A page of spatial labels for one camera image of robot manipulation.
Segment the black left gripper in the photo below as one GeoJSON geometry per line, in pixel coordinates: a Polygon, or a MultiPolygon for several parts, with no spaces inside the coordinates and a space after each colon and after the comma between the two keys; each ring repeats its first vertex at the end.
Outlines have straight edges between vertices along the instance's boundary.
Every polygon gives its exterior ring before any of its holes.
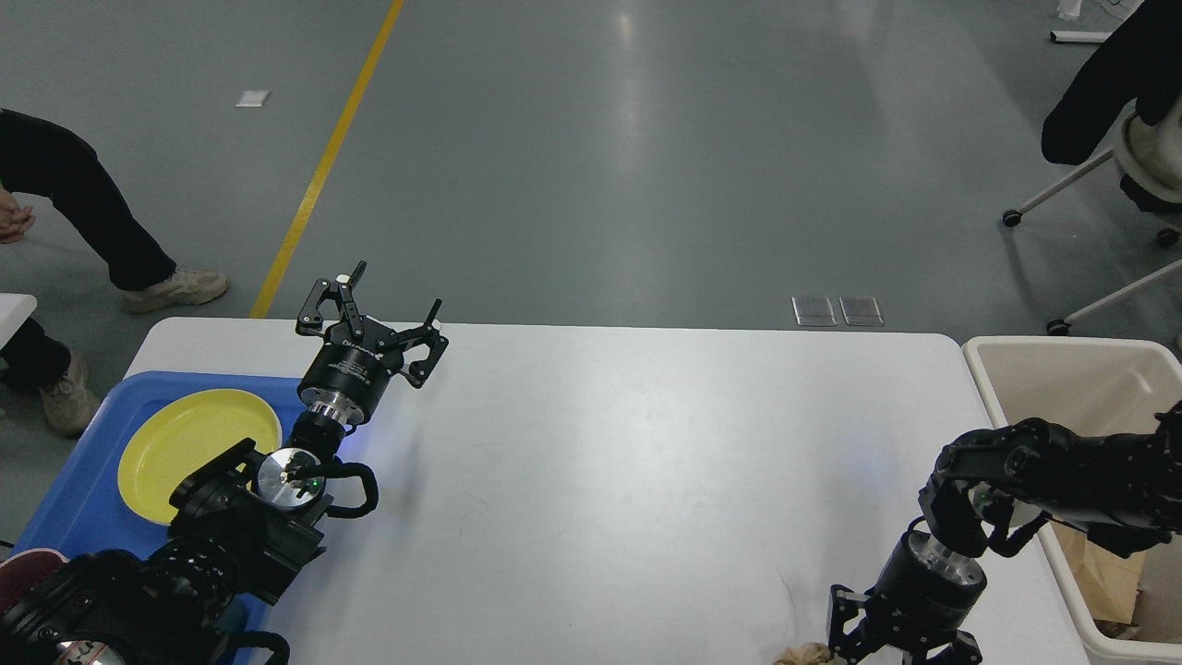
{"type": "Polygon", "coordinates": [[[343,276],[317,279],[296,317],[296,335],[324,338],[298,384],[299,399],[309,411],[329,413],[343,426],[371,420],[395,374],[411,387],[426,386],[449,345],[439,327],[440,298],[413,328],[392,330],[363,319],[353,291],[366,267],[361,260],[343,276]]]}

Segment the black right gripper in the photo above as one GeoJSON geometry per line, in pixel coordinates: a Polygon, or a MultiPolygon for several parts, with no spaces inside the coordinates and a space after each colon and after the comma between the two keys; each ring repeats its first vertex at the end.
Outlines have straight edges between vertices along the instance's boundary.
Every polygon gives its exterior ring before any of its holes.
{"type": "Polygon", "coordinates": [[[976,560],[907,530],[869,589],[830,588],[827,647],[840,664],[860,664],[886,647],[903,664],[980,664],[978,640],[961,626],[986,586],[976,560]]]}

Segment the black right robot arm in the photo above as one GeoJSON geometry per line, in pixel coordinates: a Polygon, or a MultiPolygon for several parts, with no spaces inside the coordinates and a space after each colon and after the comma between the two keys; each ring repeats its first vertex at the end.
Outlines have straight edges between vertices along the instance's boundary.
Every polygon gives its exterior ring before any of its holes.
{"type": "Polygon", "coordinates": [[[943,446],[920,514],[862,593],[830,589],[827,648],[860,664],[896,648],[904,664],[980,664],[962,625],[983,594],[986,552],[1014,558],[1043,526],[1071,527],[1128,558],[1178,535],[1178,405],[1152,433],[1082,437],[1031,417],[943,446]]]}

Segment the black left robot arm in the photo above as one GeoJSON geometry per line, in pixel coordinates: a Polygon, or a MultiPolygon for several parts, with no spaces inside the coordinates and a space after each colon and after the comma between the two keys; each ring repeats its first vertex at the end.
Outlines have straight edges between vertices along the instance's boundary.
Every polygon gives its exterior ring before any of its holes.
{"type": "Polygon", "coordinates": [[[366,262],[320,279],[296,317],[320,351],[298,384],[305,409],[274,452],[245,438],[173,489],[176,510],[152,555],[105,549],[56,563],[4,601],[5,664],[217,664],[242,648],[290,660],[282,635],[233,631],[234,600],[274,605],[324,552],[320,519],[361,519],[379,506],[366,464],[339,458],[371,420],[392,376],[422,387],[448,348],[435,300],[417,327],[363,315],[353,292],[366,262]]]}

